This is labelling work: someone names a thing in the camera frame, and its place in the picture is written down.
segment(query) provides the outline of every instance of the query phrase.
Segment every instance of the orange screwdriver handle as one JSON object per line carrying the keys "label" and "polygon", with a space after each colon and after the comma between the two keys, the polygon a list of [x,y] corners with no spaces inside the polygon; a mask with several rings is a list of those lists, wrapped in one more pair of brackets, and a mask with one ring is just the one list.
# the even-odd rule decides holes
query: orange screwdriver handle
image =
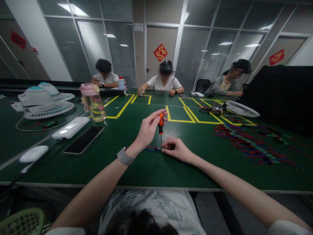
{"label": "orange screwdriver handle", "polygon": [[163,134],[163,124],[164,124],[164,117],[163,114],[159,114],[160,116],[160,121],[159,121],[159,134]]}

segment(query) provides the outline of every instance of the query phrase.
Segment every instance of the white mouse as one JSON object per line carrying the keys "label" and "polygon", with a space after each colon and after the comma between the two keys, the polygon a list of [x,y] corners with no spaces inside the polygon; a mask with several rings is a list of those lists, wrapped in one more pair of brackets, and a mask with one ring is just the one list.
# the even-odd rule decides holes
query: white mouse
{"label": "white mouse", "polygon": [[24,153],[20,157],[20,162],[27,163],[27,162],[34,162],[38,160],[42,155],[44,155],[49,150],[49,147],[46,145],[36,146],[26,153]]}

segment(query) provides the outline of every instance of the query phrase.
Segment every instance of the black hair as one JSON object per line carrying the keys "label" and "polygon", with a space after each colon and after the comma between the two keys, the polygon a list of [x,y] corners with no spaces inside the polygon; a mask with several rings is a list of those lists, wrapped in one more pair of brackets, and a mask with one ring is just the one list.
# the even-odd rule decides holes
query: black hair
{"label": "black hair", "polygon": [[[233,62],[231,65],[231,69],[242,69],[242,74],[248,74],[251,73],[251,64],[249,61],[245,59],[239,59],[236,62]],[[222,75],[227,75],[229,73],[229,70],[222,73]]]}
{"label": "black hair", "polygon": [[173,73],[173,64],[170,60],[167,62],[164,60],[159,67],[162,75],[169,75]]}
{"label": "black hair", "polygon": [[[167,223],[164,226],[160,226],[156,223],[154,217],[146,209],[136,213],[132,211],[129,215],[129,227],[127,235],[178,235],[177,230]],[[119,235],[125,233],[125,227],[121,228],[121,224],[114,226],[105,235]]]}
{"label": "black hair", "polygon": [[105,59],[98,59],[96,69],[102,73],[110,73],[112,70],[111,63]]}

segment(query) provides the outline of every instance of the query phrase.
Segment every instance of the gray watch band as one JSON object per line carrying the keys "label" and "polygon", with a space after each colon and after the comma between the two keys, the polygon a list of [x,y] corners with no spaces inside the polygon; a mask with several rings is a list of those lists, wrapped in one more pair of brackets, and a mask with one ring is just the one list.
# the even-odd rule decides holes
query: gray watch band
{"label": "gray watch band", "polygon": [[125,153],[126,149],[127,149],[126,147],[122,148],[121,151],[118,152],[117,158],[121,161],[122,164],[130,166],[135,159],[131,158]]}

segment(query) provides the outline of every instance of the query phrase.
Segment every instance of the ceiling light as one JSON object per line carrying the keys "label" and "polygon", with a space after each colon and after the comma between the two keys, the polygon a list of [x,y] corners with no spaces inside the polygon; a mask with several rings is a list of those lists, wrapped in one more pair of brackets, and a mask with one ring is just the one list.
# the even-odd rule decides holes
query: ceiling light
{"label": "ceiling light", "polygon": [[89,15],[87,15],[85,12],[83,12],[81,9],[79,9],[75,4],[70,4],[71,9],[69,8],[68,4],[58,3],[58,5],[60,7],[63,7],[68,12],[71,12],[71,9],[72,9],[73,15],[89,17]]}
{"label": "ceiling light", "polygon": [[262,27],[262,28],[259,28],[259,30],[266,30],[266,29],[271,29],[271,27],[273,26],[273,24],[270,24],[268,26],[265,26],[265,27]]}
{"label": "ceiling light", "polygon": [[107,36],[108,38],[116,38],[116,36],[114,36],[113,34],[104,34],[105,36]]}
{"label": "ceiling light", "polygon": [[259,46],[260,44],[250,44],[250,45],[246,45],[246,46],[244,46],[244,47],[257,47],[257,46]]}
{"label": "ceiling light", "polygon": [[230,45],[230,44],[232,44],[232,42],[222,42],[222,43],[219,44],[219,45],[221,45],[221,46],[227,46],[227,45]]}
{"label": "ceiling light", "polygon": [[189,12],[186,12],[186,14],[185,14],[185,21],[187,20],[188,16],[189,16]]}

